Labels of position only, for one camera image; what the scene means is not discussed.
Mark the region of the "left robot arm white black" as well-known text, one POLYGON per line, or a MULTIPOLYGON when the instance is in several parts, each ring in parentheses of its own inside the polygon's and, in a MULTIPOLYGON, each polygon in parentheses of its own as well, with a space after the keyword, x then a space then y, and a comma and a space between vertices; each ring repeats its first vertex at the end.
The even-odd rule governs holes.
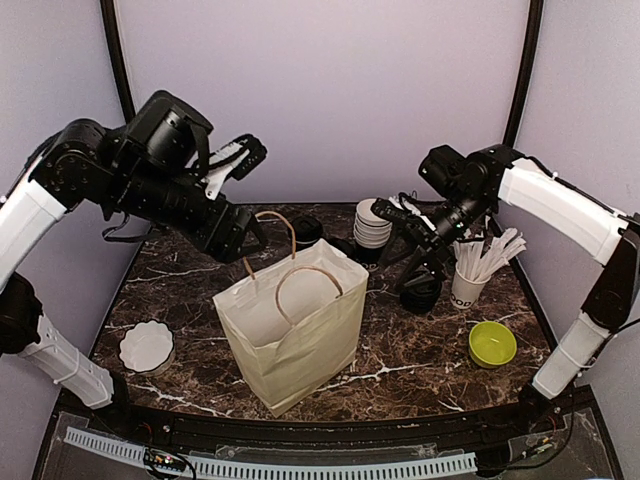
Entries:
POLYGON ((212 127, 190 114, 135 118, 106 129, 80 119, 47 139, 32 155, 1 207, 1 350, 23 357, 71 391, 120 436, 141 427, 128 404, 125 381, 82 354, 46 316, 18 266, 44 235, 80 203, 99 205, 180 232, 221 263, 251 253, 248 235, 261 230, 255 216, 230 203, 221 189, 240 180, 267 155, 244 134, 217 151, 212 127))

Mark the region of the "cream paper bag with handles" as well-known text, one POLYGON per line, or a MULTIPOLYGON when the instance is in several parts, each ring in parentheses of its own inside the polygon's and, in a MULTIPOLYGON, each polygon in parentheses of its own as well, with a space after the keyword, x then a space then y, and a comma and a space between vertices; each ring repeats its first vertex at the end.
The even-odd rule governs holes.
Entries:
POLYGON ((213 298, 245 383, 274 417, 351 364, 368 271, 320 239, 213 298))

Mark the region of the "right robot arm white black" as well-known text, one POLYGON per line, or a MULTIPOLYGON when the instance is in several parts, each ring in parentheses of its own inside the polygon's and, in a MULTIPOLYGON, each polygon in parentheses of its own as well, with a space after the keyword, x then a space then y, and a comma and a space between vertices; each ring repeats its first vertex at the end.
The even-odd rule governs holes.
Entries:
POLYGON ((431 149, 419 175, 443 203, 427 217, 400 201, 379 198, 372 212, 398 228, 410 260, 398 279, 405 285, 420 266, 442 276, 450 246, 469 227, 495 213, 501 203, 542 220, 581 246, 602 271, 577 319, 536 372, 510 413, 521 434, 534 432, 549 416, 547 400, 559 396, 614 334, 624 329, 639 295, 639 217, 629 216, 554 175, 537 159, 506 145, 463 156, 452 147, 431 149))

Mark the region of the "black plastic cup lid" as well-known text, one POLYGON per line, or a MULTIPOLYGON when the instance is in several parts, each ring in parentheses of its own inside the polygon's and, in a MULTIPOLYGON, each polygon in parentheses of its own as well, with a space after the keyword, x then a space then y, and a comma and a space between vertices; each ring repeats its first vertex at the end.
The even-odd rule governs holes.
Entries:
POLYGON ((302 215, 296 217, 291 225, 299 243, 309 243, 319 240, 323 235, 323 225, 314 216, 302 215))

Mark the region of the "black paper coffee cup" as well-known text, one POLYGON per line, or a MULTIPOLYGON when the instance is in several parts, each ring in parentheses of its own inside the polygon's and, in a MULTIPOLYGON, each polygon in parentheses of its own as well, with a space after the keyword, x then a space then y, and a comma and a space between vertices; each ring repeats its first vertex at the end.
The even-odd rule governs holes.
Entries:
POLYGON ((311 240, 296 239, 296 252, 301 252, 308 248, 311 248, 312 246, 317 244, 319 241, 320 241, 320 238, 314 238, 311 240))

